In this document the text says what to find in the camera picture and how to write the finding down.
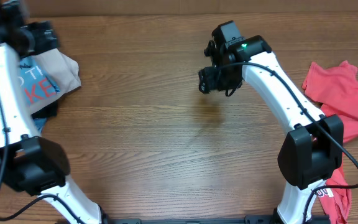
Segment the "light blue t-shirt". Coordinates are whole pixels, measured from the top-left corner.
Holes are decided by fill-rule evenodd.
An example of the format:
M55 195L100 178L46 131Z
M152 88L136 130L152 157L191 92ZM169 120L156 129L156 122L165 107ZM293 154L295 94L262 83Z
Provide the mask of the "light blue t-shirt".
M28 106L60 93L56 82L32 57L21 59L19 68L19 84Z

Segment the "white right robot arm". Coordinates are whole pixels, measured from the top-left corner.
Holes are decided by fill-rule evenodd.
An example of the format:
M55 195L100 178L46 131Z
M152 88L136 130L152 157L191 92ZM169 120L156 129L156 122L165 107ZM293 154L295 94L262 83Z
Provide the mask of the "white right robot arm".
M246 39L234 21L218 25L211 36L204 54L212 65L198 72L200 92L231 96L248 83L285 135L277 159L286 180L282 200L271 215L248 215L245 223L329 223L329 216L312 215L311 208L342 164L342 121L326 116L297 89L261 36Z

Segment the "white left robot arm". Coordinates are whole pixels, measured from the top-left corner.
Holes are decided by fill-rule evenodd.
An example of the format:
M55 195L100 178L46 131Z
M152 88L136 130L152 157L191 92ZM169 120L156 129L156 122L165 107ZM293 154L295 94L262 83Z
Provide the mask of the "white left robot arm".
M48 202L69 223L107 223L71 178L61 145L40 135L21 92L20 60L58 47L49 22L28 24L19 1L0 2L0 187Z

